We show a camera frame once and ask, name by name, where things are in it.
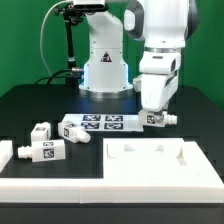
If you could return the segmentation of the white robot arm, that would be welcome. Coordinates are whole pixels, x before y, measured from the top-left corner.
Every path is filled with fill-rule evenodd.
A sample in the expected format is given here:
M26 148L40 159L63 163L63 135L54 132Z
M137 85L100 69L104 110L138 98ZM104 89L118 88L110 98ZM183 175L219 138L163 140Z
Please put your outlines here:
M90 58L84 65L80 92L96 98L112 98L134 90L141 94L138 121L145 126L175 125L177 117L167 112L178 88L181 49L197 28L195 0L127 0L124 20L107 9L114 0L73 0L90 28ZM128 34L144 43L140 75L127 81L122 58L122 37Z

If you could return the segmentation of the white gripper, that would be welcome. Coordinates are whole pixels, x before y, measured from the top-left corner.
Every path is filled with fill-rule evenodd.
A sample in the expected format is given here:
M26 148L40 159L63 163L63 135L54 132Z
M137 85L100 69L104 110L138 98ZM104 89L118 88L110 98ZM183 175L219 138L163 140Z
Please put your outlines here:
M177 91L180 65L180 53L144 53L140 61L140 75L133 79L133 86L141 93L142 108L155 112L157 124L163 122L161 110Z

